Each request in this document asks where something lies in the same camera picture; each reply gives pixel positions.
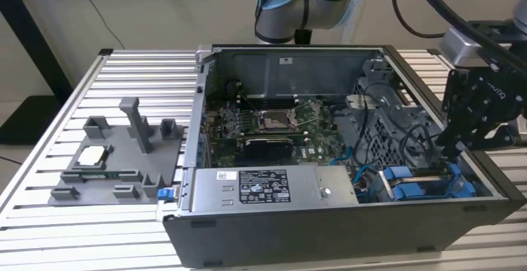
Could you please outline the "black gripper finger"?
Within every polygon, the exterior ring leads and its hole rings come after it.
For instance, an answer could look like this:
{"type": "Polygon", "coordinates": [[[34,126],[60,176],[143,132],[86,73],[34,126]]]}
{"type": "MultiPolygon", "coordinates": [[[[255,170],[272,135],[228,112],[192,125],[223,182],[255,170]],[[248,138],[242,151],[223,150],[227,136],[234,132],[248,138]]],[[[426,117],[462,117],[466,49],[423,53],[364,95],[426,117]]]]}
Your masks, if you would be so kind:
{"type": "Polygon", "coordinates": [[[444,89],[442,111],[447,114],[444,129],[439,134],[435,145],[442,147],[442,156],[452,161],[463,151],[458,143],[470,133],[472,111],[467,110],[474,95],[474,84],[470,83],[470,70],[452,69],[448,73],[444,89]]]}
{"type": "Polygon", "coordinates": [[[495,151],[511,147],[518,139],[518,130],[508,124],[483,123],[479,126],[471,121],[455,123],[455,157],[464,150],[495,151]]]}

